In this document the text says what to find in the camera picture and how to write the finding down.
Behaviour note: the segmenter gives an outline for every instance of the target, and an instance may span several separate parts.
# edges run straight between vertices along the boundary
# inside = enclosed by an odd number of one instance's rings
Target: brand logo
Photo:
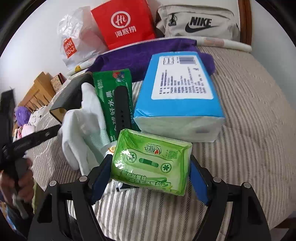
[[[72,38],[68,38],[64,40],[64,50],[67,55],[67,58],[70,58],[74,53],[77,52],[75,45],[72,41]]]
[[[161,153],[161,148],[160,147],[157,147],[155,145],[150,145],[150,144],[147,144],[145,146],[145,150],[147,152],[150,152],[150,153],[153,153],[153,154],[157,154],[157,155],[159,155]]]
[[[131,22],[130,15],[125,11],[118,11],[111,17],[111,24],[116,28],[125,28]]]
[[[187,33],[194,33],[197,31],[201,31],[207,28],[217,27],[217,26],[211,26],[212,19],[211,18],[201,18],[201,17],[191,17],[190,23],[188,22],[185,26],[185,31]],[[190,26],[201,26],[201,28],[191,28]]]

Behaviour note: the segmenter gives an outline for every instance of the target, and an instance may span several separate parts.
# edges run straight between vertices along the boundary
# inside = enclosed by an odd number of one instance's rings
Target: white glove
[[[88,175],[103,161],[100,148],[109,144],[110,139],[94,87],[83,83],[81,90],[82,108],[67,111],[58,133],[58,141],[71,168],[80,169],[82,175]]]

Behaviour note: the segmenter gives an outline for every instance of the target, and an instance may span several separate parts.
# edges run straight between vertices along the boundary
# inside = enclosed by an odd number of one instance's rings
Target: wooden headboard
[[[42,72],[35,80],[19,106],[27,107],[31,112],[46,106],[54,97],[55,91],[50,83],[50,77]]]
[[[240,20],[240,42],[252,43],[252,11],[250,0],[238,0]]]

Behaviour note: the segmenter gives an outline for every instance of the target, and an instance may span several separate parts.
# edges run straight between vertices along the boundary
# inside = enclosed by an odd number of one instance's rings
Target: pillow
[[[31,126],[37,126],[38,122],[41,120],[41,117],[45,111],[46,106],[41,107],[40,109],[34,111],[29,119],[28,124]]]

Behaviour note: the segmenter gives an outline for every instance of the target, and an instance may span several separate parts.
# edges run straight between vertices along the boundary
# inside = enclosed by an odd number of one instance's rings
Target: nike swoosh
[[[195,33],[197,31],[201,31],[201,30],[204,30],[204,29],[207,29],[207,28],[212,28],[212,27],[217,27],[217,26],[206,26],[206,27],[202,27],[202,28],[190,28],[189,23],[187,23],[186,27],[185,27],[185,31],[187,33]]]

